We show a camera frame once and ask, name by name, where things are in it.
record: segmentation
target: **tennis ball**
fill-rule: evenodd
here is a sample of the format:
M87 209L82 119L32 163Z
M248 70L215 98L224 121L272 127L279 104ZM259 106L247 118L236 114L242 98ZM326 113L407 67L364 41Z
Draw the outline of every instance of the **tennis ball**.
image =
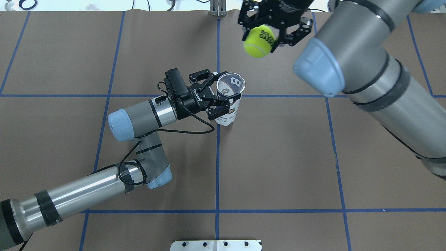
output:
M246 53L254 58L266 56L266 54L271 52L273 45L273 31L266 25L253 28L243 43Z

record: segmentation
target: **cup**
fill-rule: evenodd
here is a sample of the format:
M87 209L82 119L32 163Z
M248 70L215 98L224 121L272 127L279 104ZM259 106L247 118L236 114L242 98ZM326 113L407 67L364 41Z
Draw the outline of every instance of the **cup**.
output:
M229 97L237 93L242 93L245 89L245 80L242 76L236 73L226 73L219 77L217 80L217 95L220 97ZM229 102L231 106L229 107L229 112L221 117L218 117L215 121L217 124L222 126L230 125L237 116L237 111L240 105L240 99L234 102L233 99L230 99Z

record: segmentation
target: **robotic arm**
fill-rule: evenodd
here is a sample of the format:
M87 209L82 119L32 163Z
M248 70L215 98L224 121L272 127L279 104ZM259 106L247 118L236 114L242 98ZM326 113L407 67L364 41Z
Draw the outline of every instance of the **robotic arm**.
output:
M135 187L157 188L172 179L158 129L176 120L206 111L210 120L229 112L230 97L214 95L211 85L223 74L209 70L189 75L186 86L177 69L168 70L165 95L120 109L108 116L113 135L119 141L133 140L137 158L102 168L84 178L43 190L24 200L7 199L0 209L0 250L28 240L31 234Z
M261 24L283 33L284 26L295 25L311 2L245 1L239 17L239 24L247 30L242 40L253 26ZM309 41L293 69L325 97L345 93L354 105L370 113L407 146L429 171L446 180L446 111L381 46L411 11L428 12L445 2L344 0ZM244 6L251 9L252 4L258 6L258 12L247 17ZM276 40L278 44L282 41L283 36Z

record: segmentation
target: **light blue cap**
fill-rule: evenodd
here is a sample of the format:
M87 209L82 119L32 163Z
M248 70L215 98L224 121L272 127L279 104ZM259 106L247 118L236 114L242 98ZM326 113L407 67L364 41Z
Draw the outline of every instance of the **light blue cap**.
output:
M108 115L108 125L118 141L126 141L135 137L132 121L124 109L119 109Z
M170 170L170 164L169 164L167 168L158 177L147 183L147 186L150 189L154 189L169 183L169 181L171 180L172 180L172 171Z
M419 3L415 8L413 8L413 11L419 14L422 13L429 13L433 9L437 8L438 6L445 4L446 0L424 0L421 3Z
M319 39L312 38L294 63L294 73L325 97L333 97L345 87L338 61Z

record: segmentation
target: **green ball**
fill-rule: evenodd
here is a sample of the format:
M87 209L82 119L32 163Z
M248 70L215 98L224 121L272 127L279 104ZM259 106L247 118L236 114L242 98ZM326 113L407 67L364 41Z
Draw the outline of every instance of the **green ball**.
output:
M243 43L246 53L254 58L266 56L271 52L273 45L273 31L266 25L260 25L259 27L253 28Z

